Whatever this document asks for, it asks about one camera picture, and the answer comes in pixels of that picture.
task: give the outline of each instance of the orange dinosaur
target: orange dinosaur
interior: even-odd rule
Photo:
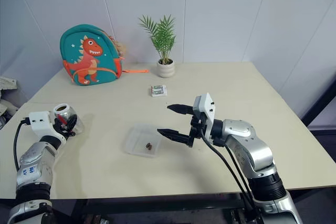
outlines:
[[[71,70],[80,70],[80,69],[88,69],[78,72],[78,81],[81,84],[89,84],[90,81],[85,79],[85,77],[89,74],[91,81],[98,82],[99,80],[96,79],[97,71],[96,70],[89,70],[89,68],[96,68],[99,60],[95,57],[101,56],[103,53],[103,49],[96,43],[94,39],[88,38],[86,35],[84,36],[84,40],[80,40],[81,45],[79,46],[79,52],[83,54],[79,56],[78,62],[75,63],[68,63],[67,61],[63,61],[63,65],[67,70],[68,74],[72,76]]]

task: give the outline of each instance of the table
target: table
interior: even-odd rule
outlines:
[[[127,66],[151,71],[154,67]],[[0,131],[0,198],[15,197],[12,149],[19,121],[31,111],[52,110],[62,102],[77,111],[86,130],[59,151],[52,199],[238,192],[224,164],[201,140],[188,148],[165,139],[156,158],[123,151],[127,134],[139,122],[187,134],[191,117],[166,106],[192,105],[197,95],[206,92],[216,104],[217,119],[242,119],[255,127],[272,149],[287,189],[336,185],[335,162],[252,63],[184,63],[176,67],[176,75],[169,79],[152,72],[123,73],[117,81],[89,87],[72,84],[61,70]],[[167,86],[168,96],[152,98],[150,86],[160,84]],[[35,141],[30,127],[23,126],[18,156]],[[229,159],[223,148],[219,150]]]

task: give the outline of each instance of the robotic hand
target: robotic hand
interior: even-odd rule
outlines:
[[[65,103],[54,108],[54,115],[54,124],[48,111],[32,112],[20,124],[30,124],[39,142],[22,155],[20,168],[16,160],[16,140],[14,142],[18,205],[11,209],[7,224],[55,223],[49,201],[53,165],[59,148],[65,145],[68,137],[82,132],[83,124],[73,108]]]
[[[289,214],[289,219],[294,219],[294,223],[302,224],[290,194],[282,185],[270,148],[257,137],[252,125],[242,120],[214,119],[215,103],[208,93],[196,97],[192,107],[174,104],[168,106],[168,109],[180,114],[193,115],[191,130],[189,135],[183,135],[170,129],[158,129],[163,136],[189,147],[193,146],[195,138],[202,138],[222,159],[224,157],[211,144],[233,151],[253,194],[251,206],[258,208],[255,209],[254,216],[258,223],[263,223],[263,220],[269,220],[270,223],[293,223],[286,222]],[[274,221],[275,215],[269,214],[277,214],[279,220]]]

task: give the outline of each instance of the teal backpack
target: teal backpack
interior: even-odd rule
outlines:
[[[116,41],[96,26],[83,24],[67,30],[60,51],[64,68],[78,85],[110,82],[121,76],[122,57]]]

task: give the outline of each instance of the white wall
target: white wall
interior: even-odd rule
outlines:
[[[336,0],[1,0],[0,74],[18,79],[16,103],[61,68],[59,38],[77,24],[125,43],[128,61],[155,62],[142,14],[176,18],[174,60],[252,61],[299,116],[335,75]]]

